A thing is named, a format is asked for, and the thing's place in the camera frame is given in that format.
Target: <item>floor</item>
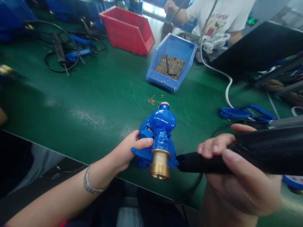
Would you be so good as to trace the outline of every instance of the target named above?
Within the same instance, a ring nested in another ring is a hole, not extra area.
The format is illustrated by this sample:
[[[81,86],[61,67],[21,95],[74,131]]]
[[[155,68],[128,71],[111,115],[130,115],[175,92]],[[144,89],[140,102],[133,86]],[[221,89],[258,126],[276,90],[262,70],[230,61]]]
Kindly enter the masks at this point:
[[[58,164],[58,166],[61,169],[69,169],[69,171],[72,171],[78,169],[79,166],[81,166],[81,163],[69,158],[65,158]],[[12,216],[14,216],[22,208],[24,208],[26,205],[38,198],[40,195],[50,190],[54,186],[60,184],[64,180],[77,174],[79,171],[80,170],[71,173],[53,174],[55,172],[58,172],[58,170],[56,168],[52,168],[45,174],[44,177],[40,177],[30,185],[25,186],[19,189],[18,191],[6,196],[4,199],[0,200],[0,222],[8,221]],[[177,205],[177,208],[183,215],[182,206]],[[199,226],[197,221],[199,212],[187,206],[185,206],[185,212],[187,215],[189,226]]]

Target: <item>black electric screwdriver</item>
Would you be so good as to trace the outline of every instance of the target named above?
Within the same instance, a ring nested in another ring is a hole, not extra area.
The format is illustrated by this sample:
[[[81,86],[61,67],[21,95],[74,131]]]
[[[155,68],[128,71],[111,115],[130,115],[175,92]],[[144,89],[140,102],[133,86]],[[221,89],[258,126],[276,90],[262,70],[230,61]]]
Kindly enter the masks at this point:
[[[228,149],[265,173],[303,176],[303,126],[236,135]],[[177,156],[182,172],[232,174],[221,156],[205,159],[197,152]]]
[[[67,75],[69,76],[68,71],[67,71],[68,61],[66,60],[66,57],[65,57],[62,45],[61,45],[61,41],[59,40],[59,37],[56,33],[53,33],[51,35],[51,38],[52,38],[51,41],[53,43],[59,65],[62,66],[63,68],[65,68],[65,71],[66,71]]]

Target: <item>red plastic bin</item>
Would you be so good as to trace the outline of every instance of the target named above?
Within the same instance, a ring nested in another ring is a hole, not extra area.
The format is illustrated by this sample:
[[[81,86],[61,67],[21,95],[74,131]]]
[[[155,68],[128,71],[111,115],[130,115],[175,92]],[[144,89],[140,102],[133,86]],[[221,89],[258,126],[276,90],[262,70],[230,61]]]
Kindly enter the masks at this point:
[[[113,47],[141,56],[149,54],[155,38],[147,18],[116,6],[101,12],[99,17],[104,20]]]

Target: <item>fingernail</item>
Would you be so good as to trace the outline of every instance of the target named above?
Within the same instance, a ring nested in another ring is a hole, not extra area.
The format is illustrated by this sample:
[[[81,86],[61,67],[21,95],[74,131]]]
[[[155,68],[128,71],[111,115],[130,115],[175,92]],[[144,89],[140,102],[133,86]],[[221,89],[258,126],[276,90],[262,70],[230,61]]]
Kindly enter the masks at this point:
[[[219,147],[218,147],[217,145],[214,145],[214,146],[212,147],[212,152],[213,152],[213,153],[219,153]]]
[[[226,149],[223,151],[223,158],[228,162],[237,162],[241,159],[241,156],[233,152],[232,150]]]
[[[148,142],[148,143],[154,143],[154,140],[153,140],[152,138],[148,138],[148,139],[147,139],[147,142]]]
[[[202,154],[202,147],[198,149],[198,154]]]
[[[210,158],[211,157],[211,153],[209,152],[208,149],[204,149],[203,156],[206,157],[206,158]]]

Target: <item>pile of screws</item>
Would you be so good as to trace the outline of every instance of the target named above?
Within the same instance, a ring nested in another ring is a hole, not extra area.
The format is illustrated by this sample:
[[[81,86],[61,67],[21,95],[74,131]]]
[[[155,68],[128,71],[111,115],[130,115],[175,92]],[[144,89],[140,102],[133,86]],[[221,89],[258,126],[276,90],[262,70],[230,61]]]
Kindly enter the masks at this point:
[[[157,66],[156,71],[164,74],[172,79],[178,80],[180,72],[184,66],[184,61],[179,58],[175,57],[168,57],[168,68],[171,75],[167,72],[167,64],[166,64],[166,57],[163,56],[160,64]]]
[[[158,102],[158,101],[155,101],[154,99],[153,99],[153,97],[151,98],[151,99],[147,99],[147,101],[148,101],[148,103],[150,103],[151,105],[155,105],[156,103],[162,103],[162,102]]]

